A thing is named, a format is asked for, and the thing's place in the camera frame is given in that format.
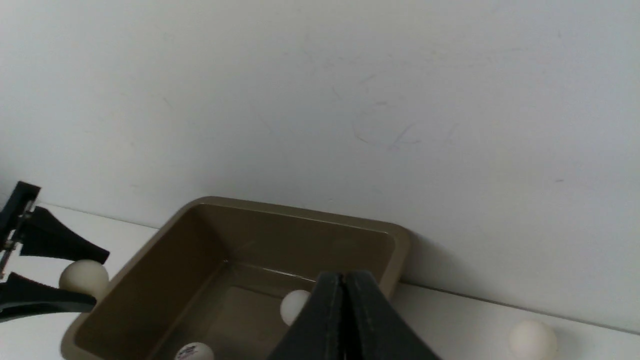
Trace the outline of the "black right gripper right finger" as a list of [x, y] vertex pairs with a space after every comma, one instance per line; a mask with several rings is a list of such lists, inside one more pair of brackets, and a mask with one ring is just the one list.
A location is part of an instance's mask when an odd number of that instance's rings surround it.
[[343, 358], [345, 360], [439, 360], [364, 270], [343, 278]]

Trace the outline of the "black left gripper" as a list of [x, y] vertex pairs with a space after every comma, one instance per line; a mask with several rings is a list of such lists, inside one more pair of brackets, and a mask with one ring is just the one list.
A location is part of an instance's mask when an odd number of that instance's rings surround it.
[[[18, 181], [1, 210], [0, 279], [7, 277], [6, 268], [19, 240], [21, 256], [105, 264], [110, 251], [76, 234], [46, 208], [37, 206], [32, 212], [40, 191], [39, 186]], [[51, 287], [17, 273], [10, 273], [0, 287], [1, 322], [50, 313], [89, 313], [98, 303], [94, 296]]]

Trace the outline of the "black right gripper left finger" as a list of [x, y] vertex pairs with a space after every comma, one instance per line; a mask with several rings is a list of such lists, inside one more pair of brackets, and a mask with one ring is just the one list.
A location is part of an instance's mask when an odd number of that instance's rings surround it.
[[343, 276], [322, 272], [302, 307], [268, 360], [343, 360], [345, 309]]

